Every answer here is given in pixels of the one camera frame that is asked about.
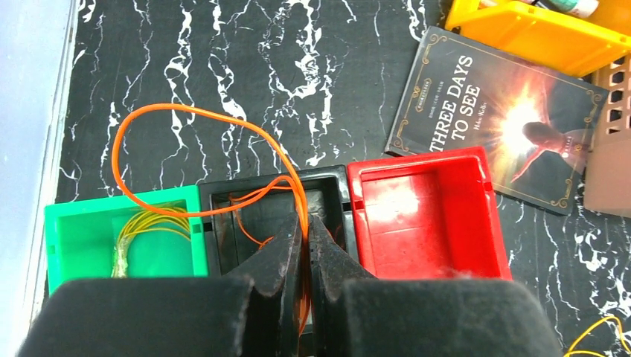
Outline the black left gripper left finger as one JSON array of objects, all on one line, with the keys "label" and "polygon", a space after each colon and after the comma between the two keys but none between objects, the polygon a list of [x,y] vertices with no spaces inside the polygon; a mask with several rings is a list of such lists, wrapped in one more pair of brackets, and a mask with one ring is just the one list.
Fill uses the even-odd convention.
[{"label": "black left gripper left finger", "polygon": [[20,356],[296,356],[301,229],[221,277],[82,279],[61,285]]}]

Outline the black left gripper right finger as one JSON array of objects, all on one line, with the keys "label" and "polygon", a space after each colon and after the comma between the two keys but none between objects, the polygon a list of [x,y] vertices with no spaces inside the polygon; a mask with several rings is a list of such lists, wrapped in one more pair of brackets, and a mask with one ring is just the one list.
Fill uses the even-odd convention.
[{"label": "black left gripper right finger", "polygon": [[310,218],[317,356],[560,356],[539,301],[501,279],[383,280]]}]

